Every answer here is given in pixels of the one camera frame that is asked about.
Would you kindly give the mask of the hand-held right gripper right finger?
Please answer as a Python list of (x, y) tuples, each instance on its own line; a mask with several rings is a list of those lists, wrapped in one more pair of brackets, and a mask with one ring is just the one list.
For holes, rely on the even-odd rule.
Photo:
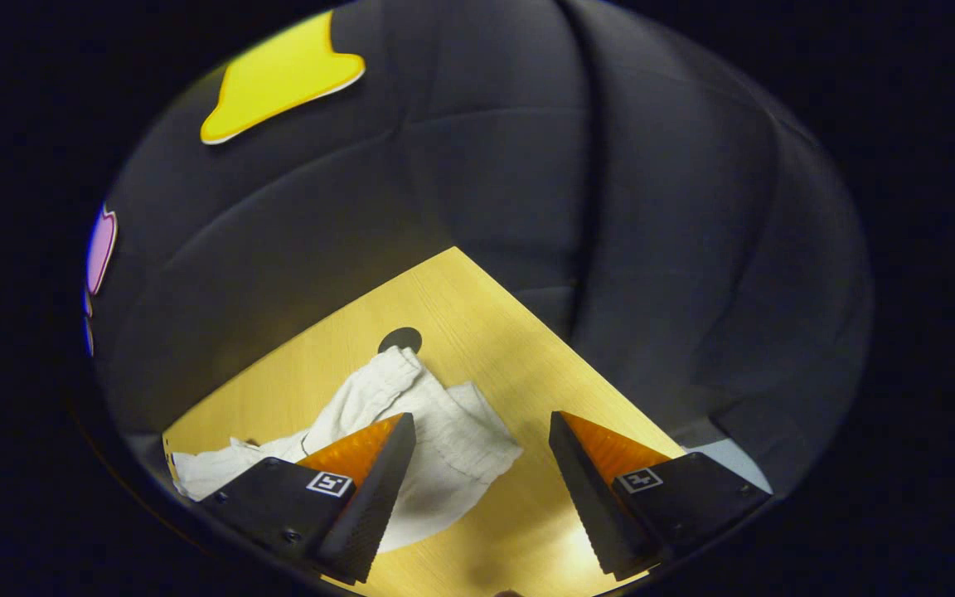
[(600, 570), (617, 580), (663, 573), (772, 499), (706, 454), (668, 457), (567, 411), (550, 416), (547, 442)]

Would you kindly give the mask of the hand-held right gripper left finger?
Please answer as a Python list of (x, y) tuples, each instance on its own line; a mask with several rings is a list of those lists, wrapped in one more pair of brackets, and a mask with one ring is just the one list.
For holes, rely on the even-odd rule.
[(261, 459), (200, 507), (293, 570), (365, 583), (416, 445), (399, 413), (297, 462)]

